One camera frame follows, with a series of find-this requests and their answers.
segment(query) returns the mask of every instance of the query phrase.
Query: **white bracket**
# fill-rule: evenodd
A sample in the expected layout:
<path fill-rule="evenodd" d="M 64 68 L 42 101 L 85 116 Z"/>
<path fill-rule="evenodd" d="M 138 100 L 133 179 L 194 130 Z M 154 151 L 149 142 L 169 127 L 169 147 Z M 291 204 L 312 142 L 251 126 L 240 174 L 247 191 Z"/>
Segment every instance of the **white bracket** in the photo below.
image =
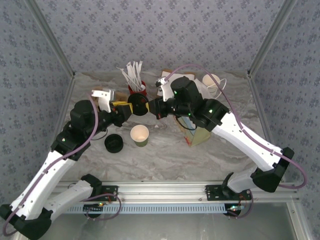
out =
<path fill-rule="evenodd" d="M 99 98 L 98 103 L 101 110 L 111 113 L 110 101 L 115 99 L 115 91 L 111 89 L 92 90 L 91 96 Z"/>
<path fill-rule="evenodd" d="M 166 80 L 166 76 L 163 76 L 161 78 L 159 78 L 156 81 L 156 85 L 158 85 L 159 87 L 161 87 L 162 93 L 163 93 L 163 101 L 166 102 L 168 99 L 170 98 L 174 98 L 174 92 L 172 91 L 171 88 L 171 83 L 175 80 L 174 78 L 172 78 L 172 80 Z"/>

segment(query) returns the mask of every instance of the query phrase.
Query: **patterned wallpaper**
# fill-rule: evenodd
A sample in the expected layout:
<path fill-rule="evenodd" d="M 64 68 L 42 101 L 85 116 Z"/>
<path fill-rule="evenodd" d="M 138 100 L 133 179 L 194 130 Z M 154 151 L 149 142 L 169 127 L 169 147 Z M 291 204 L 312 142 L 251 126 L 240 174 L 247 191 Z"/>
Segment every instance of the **patterned wallpaper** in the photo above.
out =
<path fill-rule="evenodd" d="M 23 0 L 0 1 L 0 204 L 46 159 L 69 77 Z"/>
<path fill-rule="evenodd" d="M 283 0 L 36 0 L 76 72 L 248 69 Z"/>
<path fill-rule="evenodd" d="M 320 239 L 320 2 L 297 2 L 254 77 L 275 143 L 290 146 L 308 173 L 300 193 Z M 291 167 L 289 180 L 301 181 Z"/>

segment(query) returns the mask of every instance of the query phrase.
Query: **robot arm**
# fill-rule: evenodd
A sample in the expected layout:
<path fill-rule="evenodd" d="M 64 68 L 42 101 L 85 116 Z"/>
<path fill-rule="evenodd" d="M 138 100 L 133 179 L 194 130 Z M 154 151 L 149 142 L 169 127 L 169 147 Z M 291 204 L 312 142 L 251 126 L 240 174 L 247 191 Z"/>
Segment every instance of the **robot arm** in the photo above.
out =
<path fill-rule="evenodd" d="M 92 91 L 92 96 L 99 97 L 98 124 L 95 134 L 105 132 L 107 127 L 114 124 L 121 127 L 132 114 L 132 106 L 126 102 L 112 102 L 114 92 Z M 64 174 L 78 161 L 83 152 L 89 148 L 88 143 L 77 153 L 56 162 L 47 172 L 45 169 L 58 158 L 70 153 L 85 143 L 93 132 L 95 116 L 89 100 L 77 102 L 70 111 L 70 121 L 64 126 L 51 146 L 44 164 L 23 193 L 11 204 L 0 206 L 0 216 L 7 220 L 15 212 L 9 223 L 16 230 L 31 240 L 39 239 L 50 227 L 51 223 L 69 207 L 99 195 L 101 181 L 88 174 L 67 191 L 48 199 Z M 33 187 L 22 206 L 20 203 L 27 192 Z"/>
<path fill-rule="evenodd" d="M 255 144 L 243 130 L 259 143 L 268 146 L 274 153 L 291 159 L 294 152 L 290 148 L 281 149 L 267 142 L 244 124 L 242 124 L 243 129 L 240 129 L 234 114 L 225 105 L 215 99 L 203 99 L 196 84 L 187 77 L 174 81 L 160 78 L 156 86 L 161 87 L 163 98 L 150 101 L 147 108 L 157 119 L 168 115 L 178 118 L 189 117 L 197 127 L 205 128 L 228 140 L 256 163 L 256 167 L 239 173 L 230 173 L 226 177 L 224 192 L 227 195 L 255 187 L 270 193 L 277 189 L 289 163 Z"/>

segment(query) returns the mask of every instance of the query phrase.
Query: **black lid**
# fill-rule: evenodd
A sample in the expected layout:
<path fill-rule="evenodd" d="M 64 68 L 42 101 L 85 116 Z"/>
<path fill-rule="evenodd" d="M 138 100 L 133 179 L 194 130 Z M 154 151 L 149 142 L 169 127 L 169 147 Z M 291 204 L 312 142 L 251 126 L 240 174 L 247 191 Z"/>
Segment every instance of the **black lid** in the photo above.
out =
<path fill-rule="evenodd" d="M 148 98 L 141 93 L 133 93 L 128 98 L 128 103 L 132 104 L 133 114 L 137 116 L 147 114 L 148 109 L 146 107 L 146 103 L 148 101 Z"/>
<path fill-rule="evenodd" d="M 124 141 L 122 140 L 122 137 L 120 135 L 111 134 L 104 140 L 104 145 L 108 152 L 116 154 L 120 152 L 124 147 Z"/>

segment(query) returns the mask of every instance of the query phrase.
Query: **cable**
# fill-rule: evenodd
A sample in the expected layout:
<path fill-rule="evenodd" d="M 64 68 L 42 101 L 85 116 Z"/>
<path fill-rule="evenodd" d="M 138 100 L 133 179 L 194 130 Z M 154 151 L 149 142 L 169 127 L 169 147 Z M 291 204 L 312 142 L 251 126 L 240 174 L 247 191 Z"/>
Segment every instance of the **cable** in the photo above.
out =
<path fill-rule="evenodd" d="M 175 74 L 177 71 L 179 71 L 180 69 L 183 69 L 183 68 L 186 68 L 186 67 L 197 67 L 199 69 L 202 69 L 206 74 L 208 74 L 210 76 L 210 78 L 214 81 L 214 83 L 216 84 L 216 86 L 218 87 L 218 89 L 220 90 L 220 92 L 222 93 L 222 95 L 224 96 L 224 98 L 226 99 L 226 101 L 228 102 L 233 114 L 234 114 L 234 117 L 235 117 L 235 120 L 238 124 L 238 126 L 240 127 L 240 129 L 242 130 L 242 132 L 251 140 L 253 141 L 255 144 L 257 144 L 259 147 L 263 148 L 264 150 L 267 150 L 268 152 L 270 152 L 271 154 L 274 154 L 284 160 L 286 160 L 287 162 L 289 162 L 290 164 L 294 165 L 297 169 L 299 169 L 299 171 L 302 173 L 303 175 L 303 182 L 298 185 L 298 186 L 289 186 L 289 185 L 283 185 L 283 184 L 279 184 L 278 186 L 279 187 L 282 187 L 282 188 L 286 188 L 286 189 L 300 189 L 300 188 L 303 188 L 305 185 L 307 185 L 308 183 L 308 177 L 307 177 L 307 174 L 305 172 L 305 170 L 298 164 L 296 163 L 295 161 L 293 161 L 292 159 L 282 155 L 281 153 L 278 153 L 278 152 L 274 152 L 271 148 L 268 148 L 267 146 L 261 144 L 260 142 L 258 142 L 257 140 L 255 140 L 243 127 L 242 123 L 241 123 L 241 118 L 239 117 L 236 109 L 233 107 L 230 99 L 227 97 L 227 95 L 225 94 L 225 92 L 223 91 L 223 89 L 219 86 L 219 84 L 217 83 L 216 79 L 211 75 L 211 73 L 206 70 L 204 67 L 198 65 L 198 64 L 193 64 L 193 63 L 189 63 L 189 64 L 185 64 L 185 65 L 182 65 L 178 68 L 176 68 L 175 70 L 173 70 L 166 78 L 165 78 L 165 81 L 167 81 L 173 74 Z"/>
<path fill-rule="evenodd" d="M 234 215 L 234 217 L 232 217 L 232 218 L 235 218 L 235 219 L 242 219 L 242 218 L 248 216 L 251 213 L 252 209 L 254 208 L 254 196 L 252 195 L 251 191 L 250 191 L 250 196 L 251 196 L 251 204 L 250 204 L 248 211 L 245 214 L 239 216 L 232 211 L 227 211 L 227 213 Z"/>
<path fill-rule="evenodd" d="M 187 127 L 183 126 L 183 125 L 182 125 L 182 123 L 179 121 L 179 119 L 178 119 L 178 117 L 177 117 L 177 116 L 175 116 L 175 120 L 176 120 L 176 121 L 177 121 L 177 123 L 178 123 L 181 127 L 183 127 L 184 129 L 187 129 L 187 130 L 190 130 L 190 131 L 194 131 L 194 130 L 196 130 L 196 129 L 197 129 L 197 126 L 195 126 L 195 128 L 194 128 L 194 129 L 187 128 Z"/>
<path fill-rule="evenodd" d="M 239 201 L 239 206 L 241 205 L 241 199 L 244 199 L 245 200 L 245 205 L 244 205 L 244 208 L 246 208 L 247 206 L 247 199 L 245 198 L 245 196 L 243 196 L 242 194 L 239 194 L 239 197 L 240 197 L 240 201 Z"/>
<path fill-rule="evenodd" d="M 194 112 L 193 112 L 192 109 L 191 109 L 191 103 L 189 102 L 187 105 L 188 105 L 188 110 L 189 110 L 189 112 L 190 112 L 190 114 L 191 114 L 191 117 L 193 117 L 193 118 L 195 119 L 196 116 L 194 115 Z"/>
<path fill-rule="evenodd" d="M 57 158 L 56 160 L 54 160 L 52 163 L 49 164 L 49 166 L 47 168 L 45 168 L 42 173 L 34 182 L 34 184 L 30 187 L 30 189 L 28 190 L 28 192 L 24 195 L 23 199 L 21 200 L 21 202 L 19 203 L 18 207 L 12 211 L 12 213 L 9 215 L 9 217 L 5 220 L 4 224 L 3 224 L 3 227 L 2 227 L 2 233 L 4 236 L 6 237 L 9 237 L 13 234 L 15 234 L 17 231 L 13 231 L 13 232 L 10 232 L 10 233 L 7 233 L 7 226 L 8 226 L 8 223 L 10 222 L 10 220 L 13 218 L 13 216 L 18 212 L 18 210 L 20 208 L 23 208 L 23 205 L 24 203 L 26 202 L 27 198 L 30 196 L 30 194 L 32 193 L 32 191 L 36 188 L 36 186 L 38 185 L 38 183 L 40 182 L 40 180 L 43 178 L 43 176 L 57 163 L 59 162 L 60 160 L 62 159 L 66 159 L 74 154 L 76 154 L 77 152 L 79 152 L 81 149 L 83 149 L 89 142 L 90 140 L 93 138 L 93 136 L 96 134 L 96 131 L 97 131 L 97 128 L 98 128 L 98 111 L 97 111 L 97 108 L 96 108 L 96 105 L 94 103 L 94 101 L 92 100 L 91 96 L 88 94 L 87 95 L 91 104 L 92 104 L 92 107 L 93 107 L 93 111 L 94 111 L 94 128 L 92 130 L 92 133 L 91 135 L 88 137 L 88 139 L 81 145 L 79 146 L 78 148 L 76 148 L 75 150 Z"/>
<path fill-rule="evenodd" d="M 122 203 L 121 203 L 121 200 L 120 198 L 115 195 L 115 194 L 112 194 L 112 193 L 104 193 L 104 194 L 100 194 L 100 195 L 97 195 L 97 196 L 93 196 L 93 197 L 89 197 L 87 199 L 84 199 L 82 200 L 82 202 L 87 202 L 87 201 L 90 201 L 90 200 L 94 200 L 94 199 L 97 199 L 97 198 L 101 198 L 101 197 L 105 197 L 105 196 L 108 196 L 108 197 L 114 197 L 118 200 L 119 202 L 119 209 L 118 211 L 113 214 L 112 216 L 109 216 L 109 217 L 105 217 L 105 218 L 92 218 L 92 217 L 89 217 L 89 212 L 90 210 L 92 209 L 92 207 L 89 207 L 89 209 L 86 211 L 86 217 L 90 220 L 93 220 L 93 221 L 106 221 L 106 220 L 110 220 L 110 219 L 114 219 L 116 216 L 118 216 L 121 212 L 121 206 L 122 206 Z"/>
<path fill-rule="evenodd" d="M 97 141 L 97 140 L 103 139 L 105 136 L 107 136 L 107 134 L 108 134 L 108 129 L 106 129 L 105 135 L 103 135 L 102 137 L 99 137 L 97 139 L 91 139 L 91 141 Z"/>

